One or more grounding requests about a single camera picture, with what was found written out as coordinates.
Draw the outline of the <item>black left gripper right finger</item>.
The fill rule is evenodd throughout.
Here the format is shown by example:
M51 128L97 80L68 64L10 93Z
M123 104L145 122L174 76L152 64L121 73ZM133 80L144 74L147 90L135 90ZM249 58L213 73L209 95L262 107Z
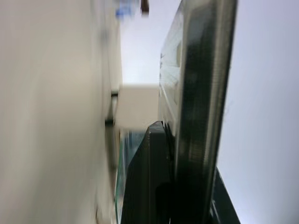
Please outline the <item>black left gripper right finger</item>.
M215 173L209 224L241 224L218 168Z

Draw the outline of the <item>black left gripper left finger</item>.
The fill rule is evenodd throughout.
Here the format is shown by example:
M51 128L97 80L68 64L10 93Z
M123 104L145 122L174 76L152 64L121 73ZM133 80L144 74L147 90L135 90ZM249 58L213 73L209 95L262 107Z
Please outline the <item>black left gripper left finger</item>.
M121 224L170 224L172 183L161 121L151 124L128 166Z

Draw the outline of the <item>cream toaster oven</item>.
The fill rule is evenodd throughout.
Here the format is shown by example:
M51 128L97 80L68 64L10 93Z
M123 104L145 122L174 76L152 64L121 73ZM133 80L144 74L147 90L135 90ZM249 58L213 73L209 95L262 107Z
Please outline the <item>cream toaster oven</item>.
M0 224L112 224L105 120L148 0L0 0Z

